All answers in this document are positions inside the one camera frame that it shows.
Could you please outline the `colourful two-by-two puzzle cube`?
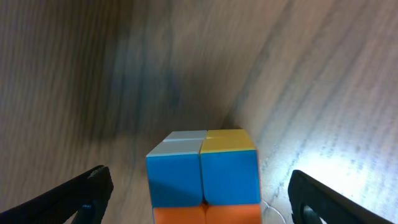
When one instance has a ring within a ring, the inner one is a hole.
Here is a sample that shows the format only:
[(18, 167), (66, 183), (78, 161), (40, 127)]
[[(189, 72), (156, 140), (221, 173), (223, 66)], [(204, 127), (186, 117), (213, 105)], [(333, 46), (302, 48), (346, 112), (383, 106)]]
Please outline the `colourful two-by-two puzzle cube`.
[(243, 129), (174, 131), (146, 155), (154, 223), (261, 223), (258, 152)]

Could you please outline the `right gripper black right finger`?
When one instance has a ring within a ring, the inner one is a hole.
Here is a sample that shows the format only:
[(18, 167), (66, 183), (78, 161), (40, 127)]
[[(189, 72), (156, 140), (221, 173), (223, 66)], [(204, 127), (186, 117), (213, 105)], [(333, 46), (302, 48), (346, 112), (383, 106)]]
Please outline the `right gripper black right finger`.
[(295, 224), (389, 223), (301, 170), (292, 172), (288, 195)]

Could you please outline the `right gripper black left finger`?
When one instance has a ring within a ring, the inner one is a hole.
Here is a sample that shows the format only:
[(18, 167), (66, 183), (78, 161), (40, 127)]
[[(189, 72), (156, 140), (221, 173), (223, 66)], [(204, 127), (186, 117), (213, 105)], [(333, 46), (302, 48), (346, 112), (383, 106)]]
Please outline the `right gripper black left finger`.
[(1, 213), (1, 223), (101, 223), (114, 185), (109, 168), (85, 173)]

